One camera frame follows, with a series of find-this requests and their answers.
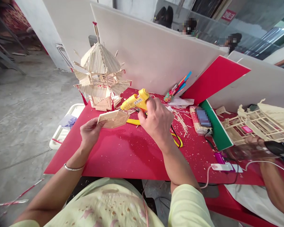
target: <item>red tabletop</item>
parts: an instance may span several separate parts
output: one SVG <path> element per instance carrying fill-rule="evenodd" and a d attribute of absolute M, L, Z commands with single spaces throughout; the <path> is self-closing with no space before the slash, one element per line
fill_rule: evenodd
<path fill-rule="evenodd" d="M 128 88 L 122 96 L 128 98 L 138 94 L 135 89 Z M 163 102 L 163 96 L 155 95 Z M 55 174 L 66 161 L 75 153 L 82 141 L 80 126 L 88 120 L 104 113 L 87 105 L 73 128 L 61 144 L 57 153 L 45 170 L 45 174 Z M 198 136 L 192 120 L 179 112 L 184 122 L 191 126 L 184 138 L 182 126 L 173 121 L 173 127 L 183 141 L 180 151 L 188 161 L 196 179 L 206 183 L 207 168 L 211 163 L 217 163 L 214 151 L 203 136 Z M 137 113 L 130 115 L 131 119 L 138 119 Z M 163 156 L 153 139 L 145 130 L 136 125 L 125 124 L 115 129 L 102 129 L 98 142 L 93 148 L 85 165 L 83 176 L 134 178 L 151 180 L 169 180 L 165 170 Z M 225 173 L 210 170 L 209 183 L 232 183 L 236 173 Z M 252 163 L 247 172 L 240 173 L 236 184 L 264 185 L 258 163 Z"/>

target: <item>yellow glue gun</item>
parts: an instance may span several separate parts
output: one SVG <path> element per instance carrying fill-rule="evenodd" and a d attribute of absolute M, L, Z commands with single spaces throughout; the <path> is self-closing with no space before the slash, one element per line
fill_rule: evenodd
<path fill-rule="evenodd" d="M 139 95 L 133 94 L 127 100 L 125 100 L 121 105 L 121 110 L 129 110 L 134 107 L 138 107 L 143 110 L 143 112 L 147 111 L 146 101 L 149 98 L 148 91 L 143 88 L 139 90 Z"/>

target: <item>sleeve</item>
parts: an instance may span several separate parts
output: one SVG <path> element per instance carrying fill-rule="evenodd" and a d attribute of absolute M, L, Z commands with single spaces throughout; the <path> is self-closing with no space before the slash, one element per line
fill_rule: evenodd
<path fill-rule="evenodd" d="M 23 220 L 11 225 L 10 227 L 40 227 L 40 225 L 35 220 Z"/>
<path fill-rule="evenodd" d="M 171 197 L 168 227 L 214 227 L 203 195 L 193 186 L 178 186 Z"/>

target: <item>bangle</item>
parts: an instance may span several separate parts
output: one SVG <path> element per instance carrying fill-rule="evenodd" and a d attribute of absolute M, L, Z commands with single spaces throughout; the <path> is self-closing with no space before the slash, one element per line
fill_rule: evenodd
<path fill-rule="evenodd" d="M 69 167 L 67 167 L 67 166 L 66 166 L 66 163 L 64 164 L 64 167 L 65 167 L 67 170 L 69 170 L 69 171 L 78 171 L 78 170 L 83 169 L 83 168 L 84 168 L 84 166 L 82 166 L 82 167 L 80 167 L 80 168 L 77 168 L 77 169 L 73 169 L 73 168 L 69 168 Z"/>

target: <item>left hand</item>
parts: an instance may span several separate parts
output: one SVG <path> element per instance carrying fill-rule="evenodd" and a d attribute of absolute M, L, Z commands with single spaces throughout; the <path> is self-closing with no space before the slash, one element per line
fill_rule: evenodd
<path fill-rule="evenodd" d="M 97 124 L 98 117 L 91 119 L 80 127 L 82 136 L 81 146 L 89 151 L 93 148 L 99 138 L 100 131 L 106 121 L 101 121 Z"/>

